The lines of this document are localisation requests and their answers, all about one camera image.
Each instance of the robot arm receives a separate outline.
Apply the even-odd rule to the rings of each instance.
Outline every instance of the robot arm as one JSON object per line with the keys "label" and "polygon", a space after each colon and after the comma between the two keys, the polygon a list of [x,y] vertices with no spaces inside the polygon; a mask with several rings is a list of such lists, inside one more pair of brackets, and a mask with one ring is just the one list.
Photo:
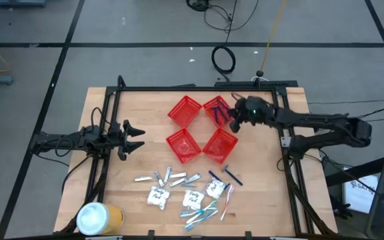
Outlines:
{"label": "robot arm", "polygon": [[328,129],[328,133],[304,137],[296,135],[282,138],[283,147],[289,148],[293,158],[302,159],[310,148],[322,148],[332,145],[346,144],[351,147],[366,147],[371,142],[371,125],[348,114],[308,114],[295,113],[290,109],[276,107],[260,97],[249,96],[237,98],[234,109],[229,115],[234,118],[230,123],[232,132],[237,133],[240,124],[250,122],[253,126],[265,124],[277,129],[290,127],[312,127],[315,130]]}
{"label": "robot arm", "polygon": [[78,132],[68,135],[60,134],[47,134],[40,132],[34,136],[34,139],[29,146],[34,154],[48,152],[52,149],[59,150],[83,150],[89,155],[102,155],[105,154],[106,149],[118,148],[118,156],[120,160],[126,160],[126,153],[130,154],[145,142],[129,142],[128,136],[138,136],[145,132],[140,129],[133,128],[128,120],[123,123],[124,132],[122,130],[110,129],[108,134],[101,135],[100,128],[96,125],[82,128]]}

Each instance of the white packet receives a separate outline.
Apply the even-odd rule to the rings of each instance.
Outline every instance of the white packet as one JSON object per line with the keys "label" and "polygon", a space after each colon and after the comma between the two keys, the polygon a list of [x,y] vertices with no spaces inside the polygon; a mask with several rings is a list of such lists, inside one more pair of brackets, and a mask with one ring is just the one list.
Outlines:
{"label": "white packet", "polygon": [[198,191],[187,189],[185,197],[183,198],[183,206],[192,210],[200,210],[201,202],[203,201],[204,197],[205,195]]}
{"label": "white packet", "polygon": [[160,189],[158,187],[152,187],[149,196],[147,197],[147,204],[156,205],[161,210],[164,210],[165,203],[167,202],[170,192]]}
{"label": "white packet", "polygon": [[225,184],[222,181],[215,179],[214,177],[210,178],[206,185],[206,192],[208,196],[218,199],[225,190]]}

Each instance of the floor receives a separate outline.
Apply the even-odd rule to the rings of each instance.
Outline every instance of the floor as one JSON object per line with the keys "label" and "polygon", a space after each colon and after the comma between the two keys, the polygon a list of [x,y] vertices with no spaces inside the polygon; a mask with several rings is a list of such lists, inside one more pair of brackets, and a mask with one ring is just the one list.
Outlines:
{"label": "floor", "polygon": [[[234,0],[212,3],[231,12]],[[254,4],[238,0],[238,25]],[[233,81],[255,75],[280,5],[260,1],[250,22],[232,32]],[[208,21],[226,25],[216,12],[208,12]],[[225,38],[204,24],[202,13],[177,0],[48,0],[45,8],[0,8],[0,54],[15,79],[0,85],[0,221],[35,126],[49,133],[76,131],[87,88],[114,85],[118,74],[128,86],[212,86],[220,75],[211,51]],[[265,77],[297,80],[312,113],[356,116],[384,107],[384,101],[327,104],[384,100],[384,0],[288,0],[273,42]],[[224,53],[216,60],[222,68],[230,65]],[[384,112],[370,119],[384,119]],[[383,157],[384,121],[371,124],[369,147],[326,152],[348,165]],[[5,237],[52,232],[66,173],[63,165],[32,158]]]}

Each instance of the red plastic bin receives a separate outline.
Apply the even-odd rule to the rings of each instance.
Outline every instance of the red plastic bin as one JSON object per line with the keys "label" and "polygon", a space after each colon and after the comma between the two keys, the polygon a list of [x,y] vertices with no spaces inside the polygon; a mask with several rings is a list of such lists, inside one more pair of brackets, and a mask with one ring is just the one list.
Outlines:
{"label": "red plastic bin", "polygon": [[[217,121],[215,117],[214,107],[217,108]],[[207,115],[211,118],[211,120],[216,124],[216,126],[223,128],[228,122],[230,122],[229,114],[227,113],[227,108],[230,108],[226,101],[221,97],[217,96],[204,104],[204,109]]]}
{"label": "red plastic bin", "polygon": [[218,129],[205,145],[203,152],[215,162],[222,164],[237,142],[238,138]]}
{"label": "red plastic bin", "polygon": [[198,115],[201,108],[201,104],[189,96],[184,96],[168,113],[168,116],[180,127],[186,128],[192,122],[192,119]]}
{"label": "red plastic bin", "polygon": [[181,163],[189,162],[201,152],[197,142],[186,129],[181,129],[168,137],[167,142]]}

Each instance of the wooden table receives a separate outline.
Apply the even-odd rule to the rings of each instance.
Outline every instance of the wooden table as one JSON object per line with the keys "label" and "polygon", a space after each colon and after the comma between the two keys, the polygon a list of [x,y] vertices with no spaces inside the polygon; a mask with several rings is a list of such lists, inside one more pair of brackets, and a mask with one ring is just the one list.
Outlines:
{"label": "wooden table", "polygon": [[[105,88],[89,88],[79,127],[91,124],[91,110],[94,107],[102,107],[104,92]],[[287,88],[287,92],[292,110],[300,113],[309,112],[302,88]],[[259,96],[272,102],[272,96],[268,92],[238,93],[243,96]],[[245,231],[251,231],[256,237],[294,236],[285,174],[276,168],[276,163],[281,158],[277,130],[264,125],[252,127],[250,124],[242,124],[241,130],[235,134],[239,139],[238,144],[225,164],[228,164],[231,172],[244,183],[244,186],[240,187],[230,176],[221,172],[224,165],[213,162],[205,154],[202,153],[188,164],[182,165],[168,146],[165,139],[180,130],[180,127],[168,118],[167,114],[184,95],[192,97],[200,104],[221,95],[230,106],[235,104],[230,92],[121,93],[118,122],[122,123],[124,119],[128,119],[133,127],[145,130],[146,134],[131,138],[131,141],[144,141],[145,145],[129,155],[126,161],[120,161],[116,151],[111,154],[104,203],[120,207],[125,212],[125,224],[119,230],[119,234],[147,235],[148,230],[152,229],[156,235],[244,236]],[[100,116],[95,114],[95,123],[99,122],[99,118]],[[204,148],[217,128],[202,109],[187,129],[200,148]],[[302,135],[314,134],[312,129],[300,127],[295,128],[295,132]],[[308,154],[319,158],[318,152],[314,149]],[[70,169],[84,157],[84,152],[74,152]],[[185,188],[180,186],[173,188],[166,186],[171,194],[165,210],[148,205],[147,196],[150,188],[156,186],[157,182],[136,183],[133,179],[152,175],[154,171],[160,172],[163,178],[168,166],[172,166],[172,172],[185,171],[188,176],[201,173],[203,178],[197,182],[198,190],[204,190],[204,184],[209,178],[208,170],[212,170],[222,181],[235,184],[236,188],[225,219],[220,221],[220,214],[217,214],[191,231],[184,232],[187,219],[181,219],[179,215],[183,208],[181,202]],[[66,182],[55,230],[66,226],[84,201],[90,167],[91,160],[88,160]],[[315,159],[305,157],[302,160],[302,168],[310,204],[320,218],[332,230],[337,231],[321,164]],[[212,200],[206,197],[203,206]],[[220,198],[218,208],[222,209],[224,202],[225,195]],[[305,232],[303,214],[301,214],[301,226],[302,232]]]}

